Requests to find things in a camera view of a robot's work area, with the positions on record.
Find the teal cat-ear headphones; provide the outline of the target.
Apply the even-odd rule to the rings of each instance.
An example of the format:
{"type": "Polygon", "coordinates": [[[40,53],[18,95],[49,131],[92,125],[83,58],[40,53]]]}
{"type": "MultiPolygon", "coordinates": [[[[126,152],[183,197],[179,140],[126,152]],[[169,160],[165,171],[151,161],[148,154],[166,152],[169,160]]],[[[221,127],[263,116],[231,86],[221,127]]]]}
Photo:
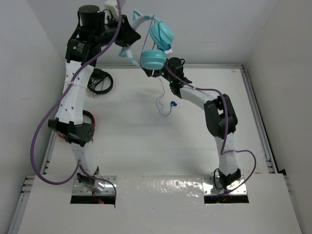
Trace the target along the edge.
{"type": "Polygon", "coordinates": [[[132,54],[131,46],[123,47],[119,53],[122,58],[128,60],[135,66],[149,69],[160,70],[166,62],[165,50],[172,48],[172,42],[175,38],[170,27],[154,15],[144,15],[138,10],[133,11],[132,22],[130,26],[136,30],[145,21],[150,21],[147,36],[150,36],[154,42],[151,50],[142,50],[139,61],[136,61],[132,54]]]}

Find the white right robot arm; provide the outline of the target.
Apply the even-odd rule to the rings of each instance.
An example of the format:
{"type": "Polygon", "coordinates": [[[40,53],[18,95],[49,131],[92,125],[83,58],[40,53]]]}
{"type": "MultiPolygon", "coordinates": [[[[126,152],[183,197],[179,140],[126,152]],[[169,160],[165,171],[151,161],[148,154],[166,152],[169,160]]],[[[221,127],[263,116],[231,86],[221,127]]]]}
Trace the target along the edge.
{"type": "Polygon", "coordinates": [[[206,126],[215,138],[219,156],[219,183],[226,190],[241,178],[241,170],[236,161],[234,133],[238,119],[231,99],[216,89],[197,88],[183,72],[185,60],[173,57],[167,59],[160,70],[144,68],[148,77],[163,77],[169,82],[171,92],[180,99],[187,100],[204,111],[206,126]]]}

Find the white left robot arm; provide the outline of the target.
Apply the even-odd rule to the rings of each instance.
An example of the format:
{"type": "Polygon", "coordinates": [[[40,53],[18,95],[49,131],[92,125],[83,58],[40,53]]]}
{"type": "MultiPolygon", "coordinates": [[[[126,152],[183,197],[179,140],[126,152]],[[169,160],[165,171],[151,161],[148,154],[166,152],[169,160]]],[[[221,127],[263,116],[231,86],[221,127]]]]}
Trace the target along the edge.
{"type": "Polygon", "coordinates": [[[83,121],[86,90],[97,58],[113,43],[125,56],[126,47],[140,39],[121,13],[123,5],[122,0],[107,0],[104,10],[96,5],[78,9],[78,24],[67,42],[63,94],[55,118],[48,121],[48,127],[71,144],[78,167],[87,176],[94,176],[98,169],[92,143],[95,127],[83,121]]]}

